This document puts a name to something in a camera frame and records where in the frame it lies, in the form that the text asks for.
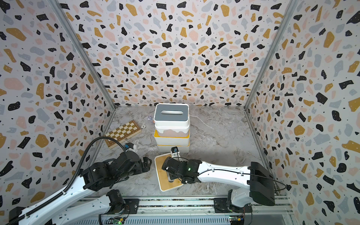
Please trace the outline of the white pink tissue box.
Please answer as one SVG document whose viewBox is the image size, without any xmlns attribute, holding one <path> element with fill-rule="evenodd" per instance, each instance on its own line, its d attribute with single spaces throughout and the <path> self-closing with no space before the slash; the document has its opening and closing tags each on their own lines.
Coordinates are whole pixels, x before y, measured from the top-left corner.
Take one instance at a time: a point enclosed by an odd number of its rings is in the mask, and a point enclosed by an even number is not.
<svg viewBox="0 0 360 225">
<path fill-rule="evenodd" d="M 190 124 L 182 127 L 162 127 L 155 125 L 159 137 L 186 138 L 190 133 Z"/>
</svg>

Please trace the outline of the grey lid tissue box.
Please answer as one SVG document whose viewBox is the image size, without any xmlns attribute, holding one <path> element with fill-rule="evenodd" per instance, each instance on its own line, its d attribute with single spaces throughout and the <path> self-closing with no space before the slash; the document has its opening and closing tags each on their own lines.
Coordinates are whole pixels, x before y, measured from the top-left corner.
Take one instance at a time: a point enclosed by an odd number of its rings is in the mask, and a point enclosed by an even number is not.
<svg viewBox="0 0 360 225">
<path fill-rule="evenodd" d="M 162 128 L 185 128 L 189 125 L 189 105 L 157 104 L 154 122 Z"/>
</svg>

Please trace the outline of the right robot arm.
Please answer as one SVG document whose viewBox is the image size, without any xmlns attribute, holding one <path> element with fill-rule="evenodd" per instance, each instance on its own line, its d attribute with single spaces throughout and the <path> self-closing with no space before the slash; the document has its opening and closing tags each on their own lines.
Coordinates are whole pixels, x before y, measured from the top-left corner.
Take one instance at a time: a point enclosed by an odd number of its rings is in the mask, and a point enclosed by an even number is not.
<svg viewBox="0 0 360 225">
<path fill-rule="evenodd" d="M 244 207 L 248 203 L 264 206 L 275 205 L 274 178 L 257 162 L 250 166 L 220 166 L 198 159 L 179 161 L 168 157 L 162 170 L 179 179 L 182 184 L 217 182 L 237 186 L 228 192 L 228 202 L 232 206 Z"/>
</svg>

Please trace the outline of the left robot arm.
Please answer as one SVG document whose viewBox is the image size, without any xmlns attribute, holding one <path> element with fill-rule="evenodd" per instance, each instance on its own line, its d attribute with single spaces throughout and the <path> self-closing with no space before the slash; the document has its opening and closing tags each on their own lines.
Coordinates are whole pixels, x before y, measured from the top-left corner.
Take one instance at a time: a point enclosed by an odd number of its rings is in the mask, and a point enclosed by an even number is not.
<svg viewBox="0 0 360 225">
<path fill-rule="evenodd" d="M 70 225 L 93 215 L 129 214 L 121 192 L 113 189 L 131 176 L 150 171 L 152 160 L 126 151 L 116 159 L 94 163 L 83 170 L 73 183 L 33 206 L 16 207 L 10 225 Z"/>
</svg>

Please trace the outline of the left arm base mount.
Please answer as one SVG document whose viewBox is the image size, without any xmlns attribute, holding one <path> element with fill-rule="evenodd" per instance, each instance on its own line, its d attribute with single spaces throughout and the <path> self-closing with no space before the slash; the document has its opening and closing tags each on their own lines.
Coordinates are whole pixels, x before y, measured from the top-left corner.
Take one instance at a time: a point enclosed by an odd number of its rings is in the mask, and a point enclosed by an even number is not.
<svg viewBox="0 0 360 225">
<path fill-rule="evenodd" d="M 118 214 L 118 215 L 133 215 L 137 214 L 139 208 L 140 199 L 138 198 L 126 198 L 124 202 L 118 202 L 115 206 L 111 206 L 110 209 L 104 214 Z"/>
</svg>

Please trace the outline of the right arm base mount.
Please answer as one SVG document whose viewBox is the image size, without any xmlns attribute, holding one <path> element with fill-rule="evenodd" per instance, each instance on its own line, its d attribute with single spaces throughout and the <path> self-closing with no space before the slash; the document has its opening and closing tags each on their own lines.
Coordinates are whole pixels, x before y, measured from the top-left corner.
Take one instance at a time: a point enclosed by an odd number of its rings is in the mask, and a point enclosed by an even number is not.
<svg viewBox="0 0 360 225">
<path fill-rule="evenodd" d="M 214 210 L 216 213 L 252 213 L 252 207 L 247 204 L 244 207 L 238 207 L 230 203 L 227 198 L 214 198 Z"/>
</svg>

